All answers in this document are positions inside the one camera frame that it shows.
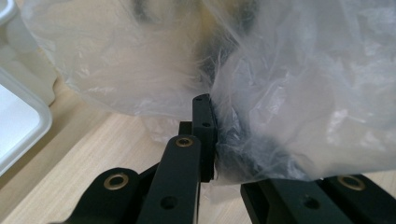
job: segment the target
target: wooden table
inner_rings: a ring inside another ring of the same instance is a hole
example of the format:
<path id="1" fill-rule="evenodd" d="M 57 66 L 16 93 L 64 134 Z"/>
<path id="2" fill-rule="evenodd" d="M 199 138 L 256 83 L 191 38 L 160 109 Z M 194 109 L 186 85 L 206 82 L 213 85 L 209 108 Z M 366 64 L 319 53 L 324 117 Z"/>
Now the wooden table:
<path id="1" fill-rule="evenodd" d="M 150 139 L 141 118 L 93 108 L 61 78 L 54 91 L 51 129 L 0 177 L 1 223 L 66 220 L 99 174 L 114 167 L 141 173 L 163 154 L 164 145 Z M 396 196 L 396 172 L 368 176 Z M 199 222 L 250 223 L 237 190 L 203 185 Z"/>

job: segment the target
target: white plastic tray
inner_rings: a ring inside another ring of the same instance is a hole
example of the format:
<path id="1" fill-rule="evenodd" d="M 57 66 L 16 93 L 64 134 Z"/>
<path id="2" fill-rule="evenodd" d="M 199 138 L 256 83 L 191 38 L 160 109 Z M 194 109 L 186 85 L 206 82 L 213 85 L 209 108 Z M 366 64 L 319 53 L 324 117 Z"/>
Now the white plastic tray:
<path id="1" fill-rule="evenodd" d="M 48 106 L 0 67 L 0 175 L 49 129 Z"/>

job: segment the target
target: screw hole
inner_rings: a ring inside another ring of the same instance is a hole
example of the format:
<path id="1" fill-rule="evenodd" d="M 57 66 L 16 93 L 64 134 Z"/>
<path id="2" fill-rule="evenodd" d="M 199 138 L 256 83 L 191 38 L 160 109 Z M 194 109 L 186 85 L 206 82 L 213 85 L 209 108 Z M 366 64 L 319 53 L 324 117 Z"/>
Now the screw hole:
<path id="1" fill-rule="evenodd" d="M 303 198 L 303 205 L 309 209 L 319 209 L 320 208 L 320 203 L 316 199 L 314 199 L 308 195 L 305 195 L 305 197 Z"/>
<path id="2" fill-rule="evenodd" d="M 161 207 L 165 210 L 174 209 L 177 205 L 177 198 L 168 196 L 161 199 Z"/>

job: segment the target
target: plastic bag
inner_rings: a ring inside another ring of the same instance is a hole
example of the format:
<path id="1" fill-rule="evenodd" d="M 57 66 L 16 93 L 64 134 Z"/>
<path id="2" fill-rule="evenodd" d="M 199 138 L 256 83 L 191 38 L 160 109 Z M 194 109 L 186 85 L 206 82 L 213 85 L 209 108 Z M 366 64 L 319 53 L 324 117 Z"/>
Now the plastic bag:
<path id="1" fill-rule="evenodd" d="M 219 183 L 396 168 L 394 1 L 26 0 L 22 15 L 92 104 L 190 119 L 210 91 Z"/>

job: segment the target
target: white object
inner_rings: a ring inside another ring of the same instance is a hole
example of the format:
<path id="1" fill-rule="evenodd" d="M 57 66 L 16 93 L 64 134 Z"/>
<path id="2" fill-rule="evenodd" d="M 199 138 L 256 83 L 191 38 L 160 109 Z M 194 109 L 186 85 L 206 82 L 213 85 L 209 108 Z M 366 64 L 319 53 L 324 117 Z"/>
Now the white object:
<path id="1" fill-rule="evenodd" d="M 50 128 L 48 106 L 0 67 L 0 175 Z"/>
<path id="2" fill-rule="evenodd" d="M 55 99 L 55 70 L 40 53 L 14 0 L 0 0 L 0 66 L 47 105 Z"/>

